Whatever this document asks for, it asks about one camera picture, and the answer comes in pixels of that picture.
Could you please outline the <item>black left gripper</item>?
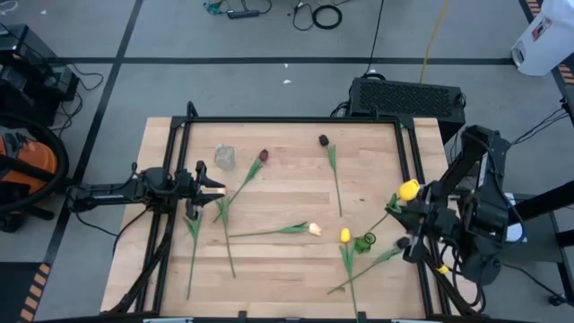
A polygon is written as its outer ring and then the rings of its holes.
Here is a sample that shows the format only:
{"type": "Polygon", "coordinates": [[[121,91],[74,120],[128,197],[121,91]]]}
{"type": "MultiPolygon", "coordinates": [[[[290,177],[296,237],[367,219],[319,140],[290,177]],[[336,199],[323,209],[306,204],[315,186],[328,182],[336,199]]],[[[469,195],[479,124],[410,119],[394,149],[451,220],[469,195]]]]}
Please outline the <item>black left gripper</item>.
{"type": "Polygon", "coordinates": [[[188,205],[205,206],[215,200],[225,197],[221,193],[201,192],[201,186],[206,188],[225,188],[222,183],[207,177],[207,167],[203,161],[196,163],[196,178],[191,172],[181,171],[177,175],[177,192],[181,199],[185,199],[188,205]]]}

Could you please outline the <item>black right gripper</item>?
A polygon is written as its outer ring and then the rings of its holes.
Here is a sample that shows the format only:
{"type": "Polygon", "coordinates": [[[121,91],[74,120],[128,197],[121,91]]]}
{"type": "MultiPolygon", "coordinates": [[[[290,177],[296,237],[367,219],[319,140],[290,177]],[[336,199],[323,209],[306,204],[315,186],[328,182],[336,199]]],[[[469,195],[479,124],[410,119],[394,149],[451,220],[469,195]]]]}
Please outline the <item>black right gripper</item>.
{"type": "Polygon", "coordinates": [[[396,202],[389,214],[404,227],[419,227],[415,244],[417,252],[424,249],[425,237],[443,240],[447,244],[454,240],[454,211],[448,208],[448,195],[424,189],[418,201],[396,202]]]}

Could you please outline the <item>yellow artificial tulip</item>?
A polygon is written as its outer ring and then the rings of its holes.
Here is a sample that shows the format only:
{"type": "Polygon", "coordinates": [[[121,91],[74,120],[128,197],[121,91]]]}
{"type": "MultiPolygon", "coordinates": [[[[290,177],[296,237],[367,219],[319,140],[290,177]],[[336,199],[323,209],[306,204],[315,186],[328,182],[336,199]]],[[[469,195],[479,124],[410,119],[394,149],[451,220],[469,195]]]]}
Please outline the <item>yellow artificial tulip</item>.
{"type": "Polygon", "coordinates": [[[354,240],[351,231],[348,228],[343,228],[340,231],[340,251],[344,259],[344,265],[348,276],[348,284],[351,290],[353,314],[355,316],[356,323],[359,323],[357,302],[355,297],[355,290],[353,285],[353,255],[354,255],[354,240]]]}
{"type": "Polygon", "coordinates": [[[375,228],[377,228],[380,224],[382,224],[386,218],[392,214],[400,214],[400,202],[409,202],[414,200],[419,191],[421,189],[421,185],[417,179],[410,179],[404,182],[399,189],[390,197],[389,201],[386,205],[386,212],[382,218],[380,218],[377,222],[375,222],[369,229],[368,232],[372,232],[375,228]]]}

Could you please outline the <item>black artificial tulip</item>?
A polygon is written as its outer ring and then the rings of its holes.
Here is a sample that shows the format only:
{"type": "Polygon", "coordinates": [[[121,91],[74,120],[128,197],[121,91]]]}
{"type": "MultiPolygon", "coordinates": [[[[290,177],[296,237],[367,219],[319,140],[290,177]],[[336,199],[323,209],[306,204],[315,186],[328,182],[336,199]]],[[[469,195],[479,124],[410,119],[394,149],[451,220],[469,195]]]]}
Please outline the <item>black artificial tulip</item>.
{"type": "Polygon", "coordinates": [[[363,270],[361,270],[358,273],[352,274],[346,281],[344,281],[343,283],[337,285],[336,287],[332,288],[331,290],[329,290],[327,292],[327,294],[331,294],[333,292],[339,291],[341,290],[343,287],[345,287],[347,284],[351,284],[355,279],[361,277],[362,275],[366,274],[368,271],[370,271],[372,268],[374,268],[377,265],[380,265],[384,262],[387,262],[388,260],[390,260],[391,258],[393,258],[394,256],[397,256],[398,254],[400,254],[408,245],[410,244],[410,240],[406,237],[403,237],[399,240],[396,241],[396,243],[394,244],[394,246],[385,251],[384,253],[382,253],[379,257],[377,257],[369,266],[365,267],[363,270]]]}
{"type": "Polygon", "coordinates": [[[323,148],[325,148],[327,151],[329,164],[330,164],[331,169],[334,173],[335,190],[336,190],[336,194],[337,194],[337,205],[338,205],[338,210],[339,210],[339,216],[343,217],[342,202],[341,202],[340,188],[339,188],[338,175],[337,175],[336,146],[330,142],[330,140],[328,139],[328,137],[326,135],[320,135],[318,137],[318,141],[319,141],[320,145],[323,148]]]}

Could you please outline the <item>dark red artificial tulip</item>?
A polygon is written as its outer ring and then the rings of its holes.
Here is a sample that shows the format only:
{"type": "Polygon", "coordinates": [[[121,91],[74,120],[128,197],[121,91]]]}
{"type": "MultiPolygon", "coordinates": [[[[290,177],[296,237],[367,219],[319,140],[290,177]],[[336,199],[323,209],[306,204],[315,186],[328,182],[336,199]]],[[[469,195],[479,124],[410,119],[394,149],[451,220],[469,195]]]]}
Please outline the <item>dark red artificial tulip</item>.
{"type": "Polygon", "coordinates": [[[192,248],[192,256],[190,262],[190,269],[189,269],[189,276],[187,281],[187,299],[190,299],[191,289],[192,289],[192,280],[193,280],[193,273],[194,273],[194,265],[196,261],[196,250],[198,246],[198,237],[199,237],[199,230],[202,221],[202,215],[199,214],[196,220],[188,220],[187,218],[184,219],[186,223],[186,227],[192,237],[193,240],[193,248],[192,248]]]}
{"type": "Polygon", "coordinates": [[[269,157],[269,152],[266,149],[263,149],[259,153],[257,158],[254,160],[254,162],[250,166],[249,171],[248,171],[245,179],[243,180],[241,185],[237,188],[236,192],[238,192],[238,194],[249,183],[249,181],[251,181],[257,175],[257,173],[265,166],[265,163],[267,162],[268,157],[269,157]]]}

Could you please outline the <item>clear textured glass vase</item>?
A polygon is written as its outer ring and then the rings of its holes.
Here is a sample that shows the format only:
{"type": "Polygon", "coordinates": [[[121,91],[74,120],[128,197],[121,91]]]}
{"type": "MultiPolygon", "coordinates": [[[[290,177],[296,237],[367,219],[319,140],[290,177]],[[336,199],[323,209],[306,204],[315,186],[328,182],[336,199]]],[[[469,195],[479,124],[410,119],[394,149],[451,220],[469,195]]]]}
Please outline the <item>clear textured glass vase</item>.
{"type": "Polygon", "coordinates": [[[235,149],[226,144],[218,144],[214,151],[214,162],[222,170],[234,170],[235,149]]]}

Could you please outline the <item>white paper sheet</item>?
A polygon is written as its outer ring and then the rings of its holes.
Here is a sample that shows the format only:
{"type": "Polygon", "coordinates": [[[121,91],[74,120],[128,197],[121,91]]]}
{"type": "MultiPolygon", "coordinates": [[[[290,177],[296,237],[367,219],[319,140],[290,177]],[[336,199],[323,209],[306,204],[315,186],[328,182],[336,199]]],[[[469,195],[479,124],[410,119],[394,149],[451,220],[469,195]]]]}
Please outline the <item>white paper sheet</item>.
{"type": "MultiPolygon", "coordinates": [[[[506,193],[506,198],[512,206],[515,206],[517,200],[512,193],[506,193]]],[[[527,241],[526,235],[524,234],[523,225],[521,223],[510,224],[507,229],[506,242],[508,243],[524,243],[527,241]]]]}

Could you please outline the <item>black perforated computer case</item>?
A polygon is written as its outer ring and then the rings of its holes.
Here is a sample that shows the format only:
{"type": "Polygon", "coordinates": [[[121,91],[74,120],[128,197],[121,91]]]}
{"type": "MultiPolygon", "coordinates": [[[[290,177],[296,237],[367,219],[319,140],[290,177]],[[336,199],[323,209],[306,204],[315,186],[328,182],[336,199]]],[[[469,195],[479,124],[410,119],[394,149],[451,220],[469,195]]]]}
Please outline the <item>black perforated computer case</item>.
{"type": "Polygon", "coordinates": [[[465,105],[465,95],[458,87],[356,78],[345,115],[395,117],[404,125],[415,118],[434,118],[446,143],[465,124],[465,105]]]}

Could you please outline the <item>black metal stand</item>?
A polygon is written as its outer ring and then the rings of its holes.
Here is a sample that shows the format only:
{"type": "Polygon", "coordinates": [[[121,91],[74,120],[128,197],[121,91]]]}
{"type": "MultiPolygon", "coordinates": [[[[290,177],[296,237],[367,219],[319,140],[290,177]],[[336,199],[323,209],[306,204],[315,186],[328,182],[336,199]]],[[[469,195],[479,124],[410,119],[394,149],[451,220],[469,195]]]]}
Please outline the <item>black metal stand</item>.
{"type": "Polygon", "coordinates": [[[534,284],[549,293],[548,302],[552,306],[564,304],[574,308],[574,270],[570,267],[566,248],[574,247],[574,229],[559,231],[553,212],[574,205],[574,180],[559,187],[553,188],[537,196],[518,200],[516,208],[524,220],[531,220],[538,216],[548,214],[551,219],[553,233],[551,234],[553,249],[560,254],[560,259],[555,261],[561,279],[563,293],[557,293],[543,284],[525,269],[518,267],[517,271],[528,277],[534,284]]]}

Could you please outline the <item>white plastic container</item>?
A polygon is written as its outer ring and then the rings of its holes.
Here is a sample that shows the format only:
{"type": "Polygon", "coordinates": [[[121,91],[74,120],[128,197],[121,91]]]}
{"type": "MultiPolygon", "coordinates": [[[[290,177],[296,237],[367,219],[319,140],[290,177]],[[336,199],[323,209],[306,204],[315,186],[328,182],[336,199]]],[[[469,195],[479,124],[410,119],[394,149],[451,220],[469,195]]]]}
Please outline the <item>white plastic container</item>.
{"type": "Polygon", "coordinates": [[[543,0],[510,50],[521,74],[544,76],[574,53],[574,0],[543,0]]]}

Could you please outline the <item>black equipment stack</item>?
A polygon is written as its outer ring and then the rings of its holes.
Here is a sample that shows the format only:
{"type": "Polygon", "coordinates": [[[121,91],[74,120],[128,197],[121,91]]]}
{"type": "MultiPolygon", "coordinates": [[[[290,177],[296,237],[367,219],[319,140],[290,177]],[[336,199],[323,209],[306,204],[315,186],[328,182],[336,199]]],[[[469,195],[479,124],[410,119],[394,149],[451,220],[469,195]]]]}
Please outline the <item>black equipment stack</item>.
{"type": "Polygon", "coordinates": [[[26,24],[0,22],[0,112],[52,126],[61,103],[74,99],[78,76],[26,24]]]}

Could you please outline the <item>black aluminium table frame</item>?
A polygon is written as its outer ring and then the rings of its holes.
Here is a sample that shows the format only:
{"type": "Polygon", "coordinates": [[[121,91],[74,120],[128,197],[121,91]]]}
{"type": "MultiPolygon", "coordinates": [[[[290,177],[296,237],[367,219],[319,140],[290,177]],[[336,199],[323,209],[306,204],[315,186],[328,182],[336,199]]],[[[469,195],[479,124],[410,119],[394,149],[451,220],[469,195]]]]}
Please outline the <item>black aluminium table frame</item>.
{"type": "MultiPolygon", "coordinates": [[[[186,165],[204,161],[209,176],[225,184],[232,195],[263,149],[269,152],[265,166],[230,206],[228,233],[235,279],[222,221],[213,222],[215,204],[203,211],[189,300],[193,240],[184,223],[185,207],[178,205],[173,215],[152,217],[130,205],[101,307],[110,310],[117,305],[141,273],[151,229],[171,229],[168,255],[147,285],[145,310],[198,320],[354,321],[349,284],[327,294],[348,279],[340,231],[348,228],[355,240],[383,217],[389,197],[403,181],[431,181],[443,174],[447,159],[438,123],[418,118],[413,130],[406,130],[395,122],[373,118],[202,117],[190,128],[186,165]],[[336,146],[343,217],[320,135],[336,146]],[[235,149],[234,170],[215,164],[218,144],[235,149]],[[230,237],[303,222],[318,224],[322,234],[230,237]]],[[[386,218],[372,233],[377,240],[370,251],[354,251],[354,274],[389,249],[404,229],[386,218]]],[[[439,312],[436,281],[422,281],[421,273],[418,266],[394,258],[355,279],[359,318],[422,319],[439,312]]]]}

